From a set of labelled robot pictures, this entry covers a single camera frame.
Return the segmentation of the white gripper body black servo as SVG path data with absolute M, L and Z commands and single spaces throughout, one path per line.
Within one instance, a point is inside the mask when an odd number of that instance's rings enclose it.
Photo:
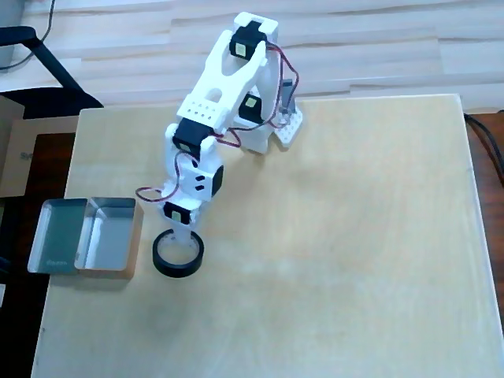
M 162 216 L 173 222 L 183 225 L 191 223 L 192 204 L 186 198 L 170 198 L 168 201 L 163 201 L 158 208 Z

